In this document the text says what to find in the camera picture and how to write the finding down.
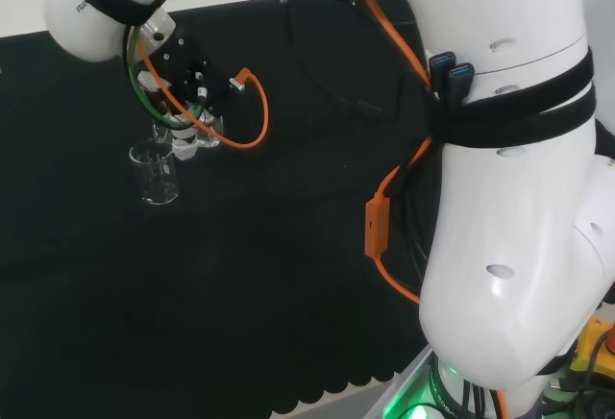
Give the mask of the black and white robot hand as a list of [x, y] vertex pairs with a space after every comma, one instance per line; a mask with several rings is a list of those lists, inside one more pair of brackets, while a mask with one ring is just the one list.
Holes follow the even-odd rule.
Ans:
[[[221, 112], [216, 111], [215, 102], [228, 94], [225, 74], [209, 64], [209, 59], [198, 43], [184, 31], [170, 36], [155, 34], [148, 37], [141, 34], [138, 43], [143, 46], [148, 59], [166, 86], [186, 111], [201, 123], [210, 127], [216, 135], [224, 130]], [[217, 136], [206, 131], [181, 113], [160, 88], [147, 69], [137, 49], [135, 55], [137, 83], [145, 97], [158, 114], [155, 118], [155, 136], [159, 141], [169, 142], [175, 157], [179, 160], [193, 158], [201, 148], [215, 148], [220, 144]]]

